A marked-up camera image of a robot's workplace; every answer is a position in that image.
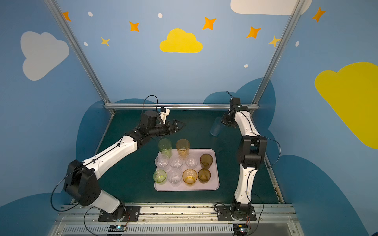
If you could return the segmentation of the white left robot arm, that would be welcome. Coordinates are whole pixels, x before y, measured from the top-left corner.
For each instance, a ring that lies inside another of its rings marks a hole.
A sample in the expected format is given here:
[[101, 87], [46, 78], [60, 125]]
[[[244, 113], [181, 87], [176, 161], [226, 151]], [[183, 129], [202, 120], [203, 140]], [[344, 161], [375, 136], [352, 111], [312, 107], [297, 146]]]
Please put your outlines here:
[[153, 137], [174, 134], [185, 127], [176, 119], [167, 121], [169, 110], [148, 110], [141, 114], [138, 126], [126, 132], [122, 138], [104, 151], [82, 162], [72, 161], [68, 165], [63, 189], [81, 206], [92, 206], [112, 214], [119, 221], [125, 214], [125, 205], [113, 195], [105, 192], [99, 179], [127, 155], [146, 145]]

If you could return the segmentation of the tall yellow transparent glass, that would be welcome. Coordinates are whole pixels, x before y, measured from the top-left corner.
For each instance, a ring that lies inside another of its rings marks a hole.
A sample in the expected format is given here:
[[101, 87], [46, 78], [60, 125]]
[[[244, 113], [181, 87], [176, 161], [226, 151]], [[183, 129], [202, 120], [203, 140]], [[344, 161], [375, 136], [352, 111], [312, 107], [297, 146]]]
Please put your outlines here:
[[180, 139], [176, 142], [178, 155], [185, 159], [189, 155], [190, 142], [187, 139]]

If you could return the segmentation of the dimpled amber glass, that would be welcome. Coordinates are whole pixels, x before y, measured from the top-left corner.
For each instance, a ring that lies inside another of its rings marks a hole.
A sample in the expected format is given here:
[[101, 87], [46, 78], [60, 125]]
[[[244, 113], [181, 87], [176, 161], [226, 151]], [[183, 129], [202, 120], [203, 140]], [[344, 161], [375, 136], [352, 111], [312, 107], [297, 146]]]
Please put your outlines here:
[[211, 172], [207, 169], [200, 169], [198, 171], [198, 180], [205, 184], [211, 179]]
[[200, 157], [200, 165], [202, 169], [208, 170], [212, 164], [213, 164], [212, 155], [205, 153]]

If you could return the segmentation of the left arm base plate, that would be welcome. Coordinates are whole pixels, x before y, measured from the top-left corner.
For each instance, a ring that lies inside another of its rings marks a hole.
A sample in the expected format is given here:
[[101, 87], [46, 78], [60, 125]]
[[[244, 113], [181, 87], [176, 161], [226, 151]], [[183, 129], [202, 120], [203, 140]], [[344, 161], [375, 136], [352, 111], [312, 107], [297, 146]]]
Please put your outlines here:
[[140, 206], [119, 206], [114, 213], [100, 211], [99, 222], [137, 222]]

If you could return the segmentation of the small green transparent glass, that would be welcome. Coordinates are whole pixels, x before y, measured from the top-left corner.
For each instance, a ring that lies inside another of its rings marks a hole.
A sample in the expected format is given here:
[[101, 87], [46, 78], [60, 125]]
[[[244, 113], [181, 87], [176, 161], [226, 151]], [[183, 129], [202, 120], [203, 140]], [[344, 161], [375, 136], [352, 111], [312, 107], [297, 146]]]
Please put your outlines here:
[[166, 182], [167, 174], [165, 170], [156, 170], [153, 174], [153, 180], [156, 184], [163, 185]]

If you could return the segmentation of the tall frosted blue glass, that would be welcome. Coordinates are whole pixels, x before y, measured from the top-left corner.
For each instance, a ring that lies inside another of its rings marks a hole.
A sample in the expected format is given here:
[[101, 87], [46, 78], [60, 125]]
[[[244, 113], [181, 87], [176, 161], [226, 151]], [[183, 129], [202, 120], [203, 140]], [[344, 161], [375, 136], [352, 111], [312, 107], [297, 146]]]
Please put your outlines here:
[[218, 136], [223, 131], [224, 128], [225, 128], [225, 125], [222, 122], [222, 117], [216, 117], [210, 129], [210, 133], [213, 136]]

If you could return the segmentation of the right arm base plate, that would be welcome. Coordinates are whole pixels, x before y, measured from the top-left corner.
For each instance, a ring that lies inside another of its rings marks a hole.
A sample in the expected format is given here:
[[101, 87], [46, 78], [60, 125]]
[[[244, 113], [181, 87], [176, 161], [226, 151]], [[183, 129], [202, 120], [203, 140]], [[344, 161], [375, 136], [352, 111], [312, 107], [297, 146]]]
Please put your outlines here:
[[257, 215], [253, 206], [236, 208], [231, 206], [214, 207], [218, 221], [257, 221]]

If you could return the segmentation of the clear faceted glass one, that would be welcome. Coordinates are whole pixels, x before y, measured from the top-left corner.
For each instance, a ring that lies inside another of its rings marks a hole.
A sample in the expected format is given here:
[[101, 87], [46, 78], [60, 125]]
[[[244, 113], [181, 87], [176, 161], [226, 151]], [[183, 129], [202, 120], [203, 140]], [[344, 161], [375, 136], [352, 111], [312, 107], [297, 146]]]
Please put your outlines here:
[[178, 186], [182, 180], [182, 172], [179, 169], [171, 169], [167, 173], [167, 179], [173, 186]]

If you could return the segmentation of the clear faceted glass two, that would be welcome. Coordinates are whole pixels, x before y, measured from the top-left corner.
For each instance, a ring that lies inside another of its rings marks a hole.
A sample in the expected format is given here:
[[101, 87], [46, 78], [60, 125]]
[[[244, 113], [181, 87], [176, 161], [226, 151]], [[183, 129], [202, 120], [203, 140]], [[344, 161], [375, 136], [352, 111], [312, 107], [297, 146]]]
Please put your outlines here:
[[173, 156], [171, 157], [169, 164], [172, 168], [180, 169], [184, 164], [184, 159], [180, 156]]

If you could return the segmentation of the short yellow transparent glass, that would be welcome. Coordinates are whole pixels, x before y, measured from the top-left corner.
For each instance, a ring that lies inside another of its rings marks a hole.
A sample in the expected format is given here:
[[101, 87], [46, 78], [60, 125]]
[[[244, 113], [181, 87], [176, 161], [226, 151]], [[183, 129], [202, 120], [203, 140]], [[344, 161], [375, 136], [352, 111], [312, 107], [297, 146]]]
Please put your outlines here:
[[185, 184], [193, 185], [198, 179], [197, 172], [194, 169], [186, 169], [182, 174], [182, 179]]

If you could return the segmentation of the tall green transparent glass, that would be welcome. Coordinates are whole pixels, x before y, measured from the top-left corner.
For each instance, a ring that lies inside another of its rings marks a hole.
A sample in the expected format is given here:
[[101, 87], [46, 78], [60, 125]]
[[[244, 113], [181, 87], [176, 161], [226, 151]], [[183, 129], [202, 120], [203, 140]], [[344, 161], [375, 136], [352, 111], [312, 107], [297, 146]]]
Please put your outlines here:
[[166, 155], [168, 158], [172, 156], [172, 142], [169, 139], [161, 139], [158, 142], [158, 148], [161, 154]]

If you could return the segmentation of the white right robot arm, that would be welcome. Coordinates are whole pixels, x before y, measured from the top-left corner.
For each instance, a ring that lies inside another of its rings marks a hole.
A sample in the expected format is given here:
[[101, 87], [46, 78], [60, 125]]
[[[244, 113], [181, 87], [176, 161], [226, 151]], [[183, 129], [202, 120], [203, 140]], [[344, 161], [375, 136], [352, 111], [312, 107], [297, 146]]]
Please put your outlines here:
[[221, 122], [228, 127], [239, 128], [241, 132], [237, 152], [240, 173], [230, 206], [231, 218], [236, 221], [255, 221], [255, 210], [251, 203], [252, 188], [255, 175], [264, 162], [267, 139], [257, 131], [248, 110], [230, 108], [223, 115]]

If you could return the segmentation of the clear faceted glass three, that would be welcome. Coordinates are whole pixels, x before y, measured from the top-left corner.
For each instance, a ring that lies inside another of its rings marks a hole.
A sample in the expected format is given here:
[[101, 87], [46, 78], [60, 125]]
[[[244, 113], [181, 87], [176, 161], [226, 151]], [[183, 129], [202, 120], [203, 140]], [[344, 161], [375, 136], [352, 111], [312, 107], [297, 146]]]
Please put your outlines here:
[[198, 158], [193, 155], [188, 155], [185, 159], [185, 163], [189, 168], [195, 168], [198, 165]]

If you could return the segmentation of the clear faceted glass four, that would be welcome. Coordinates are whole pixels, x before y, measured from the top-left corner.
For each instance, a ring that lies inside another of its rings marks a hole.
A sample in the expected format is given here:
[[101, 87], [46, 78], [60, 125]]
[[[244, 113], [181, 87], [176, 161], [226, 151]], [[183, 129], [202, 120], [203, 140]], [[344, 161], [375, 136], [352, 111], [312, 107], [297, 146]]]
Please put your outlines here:
[[169, 167], [169, 157], [164, 154], [156, 157], [155, 165], [158, 169], [166, 170]]

